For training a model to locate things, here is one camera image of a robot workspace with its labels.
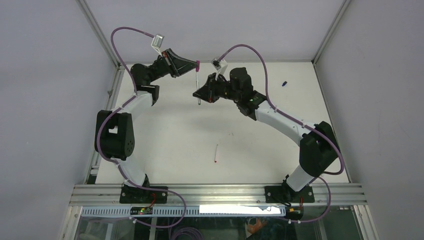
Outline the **magenta pen cap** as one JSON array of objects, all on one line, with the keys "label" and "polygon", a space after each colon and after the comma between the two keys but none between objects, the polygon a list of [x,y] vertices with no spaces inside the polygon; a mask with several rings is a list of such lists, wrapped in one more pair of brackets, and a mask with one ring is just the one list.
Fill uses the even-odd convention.
[{"label": "magenta pen cap", "polygon": [[196,68],[195,68],[195,72],[198,73],[200,70],[200,61],[196,60]]}]

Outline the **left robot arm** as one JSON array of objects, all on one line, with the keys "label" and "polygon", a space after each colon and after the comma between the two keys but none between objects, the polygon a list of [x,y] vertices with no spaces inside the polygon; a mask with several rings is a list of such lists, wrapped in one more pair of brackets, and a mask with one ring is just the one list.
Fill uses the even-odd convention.
[{"label": "left robot arm", "polygon": [[112,110],[97,113],[94,148],[104,160],[115,165],[138,203],[149,200],[152,188],[147,174],[132,159],[136,146],[134,121],[158,101],[160,87],[154,81],[167,75],[177,78],[192,70],[199,70],[198,61],[180,57],[168,48],[152,64],[135,63],[130,68],[135,92],[129,99]]}]

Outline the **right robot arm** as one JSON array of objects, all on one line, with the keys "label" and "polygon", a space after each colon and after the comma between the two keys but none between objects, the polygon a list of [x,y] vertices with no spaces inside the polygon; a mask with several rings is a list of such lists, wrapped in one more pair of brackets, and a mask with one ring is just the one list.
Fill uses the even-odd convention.
[{"label": "right robot arm", "polygon": [[218,73],[210,74],[192,95],[207,103],[231,100],[244,116],[278,130],[299,146],[299,165],[286,176],[278,190],[269,193],[276,202],[296,202],[304,188],[338,158],[339,146],[329,123],[300,123],[284,116],[269,103],[266,95],[254,89],[245,67],[232,69],[229,79]]}]

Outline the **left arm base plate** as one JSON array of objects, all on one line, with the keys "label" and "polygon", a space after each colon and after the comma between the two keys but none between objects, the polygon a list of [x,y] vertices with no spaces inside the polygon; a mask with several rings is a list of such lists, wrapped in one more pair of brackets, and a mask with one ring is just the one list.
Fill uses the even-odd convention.
[{"label": "left arm base plate", "polygon": [[155,190],[145,190],[138,187],[123,185],[119,197],[120,204],[166,204],[168,200],[168,188],[159,186]]}]

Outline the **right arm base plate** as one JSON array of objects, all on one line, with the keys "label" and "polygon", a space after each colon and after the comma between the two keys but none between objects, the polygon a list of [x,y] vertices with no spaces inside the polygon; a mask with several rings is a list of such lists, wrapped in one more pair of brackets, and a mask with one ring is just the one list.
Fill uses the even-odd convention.
[{"label": "right arm base plate", "polygon": [[297,192],[281,185],[268,185],[264,187],[264,196],[266,203],[300,204],[301,202],[315,202],[313,188],[309,185]]}]

